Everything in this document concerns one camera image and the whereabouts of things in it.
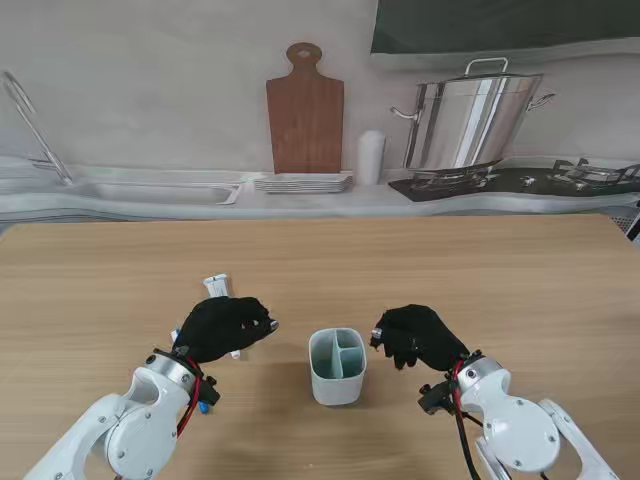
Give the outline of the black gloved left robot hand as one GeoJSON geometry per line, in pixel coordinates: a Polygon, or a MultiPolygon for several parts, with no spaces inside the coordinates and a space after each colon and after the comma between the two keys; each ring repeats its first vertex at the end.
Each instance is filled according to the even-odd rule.
{"type": "Polygon", "coordinates": [[[254,297],[215,297],[198,303],[180,328],[172,352],[197,364],[216,361],[274,332],[274,320],[254,297]]]}

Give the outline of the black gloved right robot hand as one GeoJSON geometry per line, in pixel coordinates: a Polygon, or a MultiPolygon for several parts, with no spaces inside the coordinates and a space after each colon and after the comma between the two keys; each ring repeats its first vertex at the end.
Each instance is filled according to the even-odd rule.
{"type": "Polygon", "coordinates": [[[410,304],[387,310],[374,327],[370,346],[383,346],[398,370],[414,367],[418,361],[429,368],[445,372],[468,357],[468,348],[446,327],[430,307],[410,304]]]}

